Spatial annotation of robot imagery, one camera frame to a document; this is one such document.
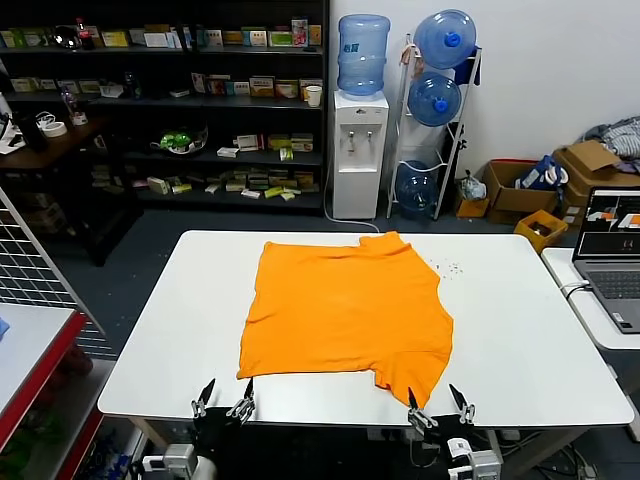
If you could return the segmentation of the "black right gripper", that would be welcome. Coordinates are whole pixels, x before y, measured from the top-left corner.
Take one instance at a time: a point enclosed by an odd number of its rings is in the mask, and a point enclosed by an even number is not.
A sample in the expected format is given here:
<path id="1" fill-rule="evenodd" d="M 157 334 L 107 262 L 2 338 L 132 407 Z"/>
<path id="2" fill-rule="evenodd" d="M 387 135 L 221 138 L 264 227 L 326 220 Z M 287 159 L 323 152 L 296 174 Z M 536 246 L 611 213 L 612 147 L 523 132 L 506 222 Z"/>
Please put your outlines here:
<path id="1" fill-rule="evenodd" d="M 449 385 L 449 389 L 459 414 L 429 417 L 419 407 L 413 390 L 408 388 L 408 421 L 415 429 L 425 429 L 426 440 L 467 439 L 473 431 L 475 405 L 469 403 L 464 394 L 453 384 Z"/>

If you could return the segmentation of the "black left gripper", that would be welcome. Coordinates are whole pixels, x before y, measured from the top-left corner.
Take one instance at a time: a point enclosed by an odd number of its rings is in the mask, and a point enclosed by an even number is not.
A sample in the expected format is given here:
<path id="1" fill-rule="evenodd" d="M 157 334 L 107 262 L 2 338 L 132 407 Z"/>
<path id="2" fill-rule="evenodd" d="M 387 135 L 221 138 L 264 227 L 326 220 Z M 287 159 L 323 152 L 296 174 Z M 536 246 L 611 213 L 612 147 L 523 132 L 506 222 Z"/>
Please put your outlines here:
<path id="1" fill-rule="evenodd" d="M 213 378 L 191 401 L 193 411 L 193 445 L 197 454 L 214 454 L 239 432 L 255 409 L 254 379 L 246 386 L 244 396 L 231 408 L 208 407 L 215 387 Z"/>

